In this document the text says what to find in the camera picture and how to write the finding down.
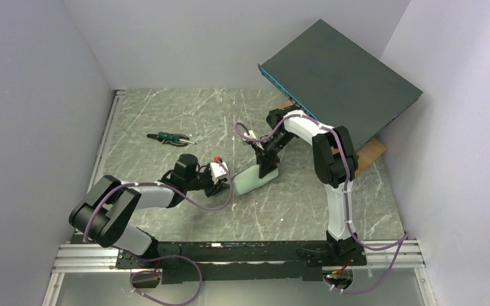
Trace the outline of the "mint green umbrella case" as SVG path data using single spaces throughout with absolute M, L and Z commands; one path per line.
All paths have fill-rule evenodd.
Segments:
M 276 179 L 279 176 L 278 169 L 275 169 L 274 171 L 266 174 L 262 178 L 259 177 L 259 173 L 260 166 L 256 164 L 236 174 L 232 178 L 233 195 L 242 196 L 244 194 L 247 194 L 268 184 L 270 181 Z

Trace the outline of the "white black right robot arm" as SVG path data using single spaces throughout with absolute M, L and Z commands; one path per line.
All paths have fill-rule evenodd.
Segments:
M 342 258 L 358 249 L 351 204 L 358 157 L 347 128 L 322 124 L 305 111 L 290 108 L 275 109 L 266 120 L 272 125 L 271 133 L 250 143 L 259 165 L 259 178 L 278 169 L 278 154 L 290 140 L 300 138 L 310 144 L 316 177 L 324 185 L 327 196 L 328 253 Z

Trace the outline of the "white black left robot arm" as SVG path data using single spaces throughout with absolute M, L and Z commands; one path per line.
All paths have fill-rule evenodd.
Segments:
M 149 233 L 130 225 L 138 208 L 174 208 L 188 201 L 203 206 L 187 193 L 203 191 L 206 197 L 227 190 L 234 192 L 232 176 L 220 157 L 200 165 L 193 154 L 182 154 L 173 169 L 152 182 L 125 182 L 105 175 L 90 188 L 72 210 L 68 222 L 83 234 L 85 243 L 115 247 L 144 260 L 158 258 L 159 242 Z

